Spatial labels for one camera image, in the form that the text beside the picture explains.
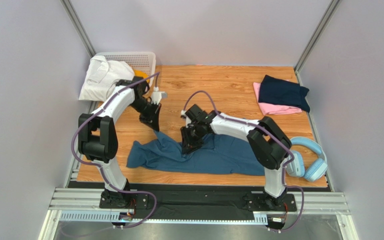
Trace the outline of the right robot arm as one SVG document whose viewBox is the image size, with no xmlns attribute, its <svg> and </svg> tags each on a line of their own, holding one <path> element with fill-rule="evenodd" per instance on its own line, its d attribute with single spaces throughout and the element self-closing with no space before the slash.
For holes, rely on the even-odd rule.
<svg viewBox="0 0 384 240">
<path fill-rule="evenodd" d="M 182 110 L 185 126 L 181 127 L 182 153 L 200 149 L 206 135 L 226 135 L 248 142 L 265 175 L 263 206 L 269 210 L 285 207 L 285 158 L 292 156 L 292 143 L 270 117 L 249 120 L 213 110 L 209 113 L 194 104 Z"/>
</svg>

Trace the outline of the teal blue t shirt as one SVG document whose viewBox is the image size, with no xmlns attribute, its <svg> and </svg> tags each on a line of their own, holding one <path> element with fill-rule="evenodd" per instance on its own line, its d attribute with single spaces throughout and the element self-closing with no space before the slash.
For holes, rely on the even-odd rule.
<svg viewBox="0 0 384 240">
<path fill-rule="evenodd" d="M 203 146 L 188 154 L 182 145 L 163 132 L 156 139 L 141 144 L 134 141 L 127 157 L 128 168 L 194 174 L 242 174 L 264 176 L 264 167 L 257 161 L 248 142 L 228 136 L 210 134 Z"/>
</svg>

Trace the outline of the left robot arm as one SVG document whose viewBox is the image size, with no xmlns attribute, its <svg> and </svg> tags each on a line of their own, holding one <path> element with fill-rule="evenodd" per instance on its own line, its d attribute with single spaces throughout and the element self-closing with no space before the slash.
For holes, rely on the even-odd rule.
<svg viewBox="0 0 384 240">
<path fill-rule="evenodd" d="M 77 141 L 79 153 L 87 159 L 85 165 L 95 166 L 105 183 L 100 208 L 127 208 L 134 202 L 130 183 L 116 159 L 119 142 L 115 124 L 118 118 L 132 107 L 139 113 L 141 123 L 158 132 L 161 100 L 167 96 L 159 87 L 151 88 L 146 78 L 121 79 L 98 109 L 78 118 L 78 130 L 73 140 Z"/>
</svg>

